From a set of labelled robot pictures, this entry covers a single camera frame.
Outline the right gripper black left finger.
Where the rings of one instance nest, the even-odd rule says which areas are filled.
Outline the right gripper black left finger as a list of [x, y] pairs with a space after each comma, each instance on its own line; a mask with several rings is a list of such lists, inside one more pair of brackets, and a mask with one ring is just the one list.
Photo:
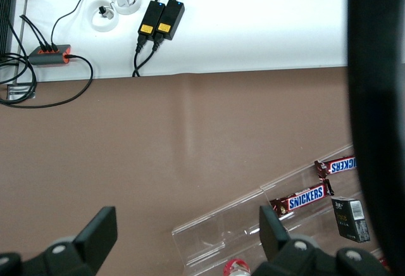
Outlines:
[[105, 206], [72, 241], [55, 242], [27, 261], [2, 253], [1, 275], [96, 275], [117, 238], [116, 208]]

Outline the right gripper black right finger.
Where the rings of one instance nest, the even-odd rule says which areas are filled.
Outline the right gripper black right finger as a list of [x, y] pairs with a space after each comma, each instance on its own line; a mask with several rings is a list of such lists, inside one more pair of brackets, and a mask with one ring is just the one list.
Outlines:
[[291, 238], [275, 211], [259, 208], [259, 238], [267, 260], [253, 275], [389, 275], [390, 272], [369, 252], [342, 248], [330, 256], [307, 236]]

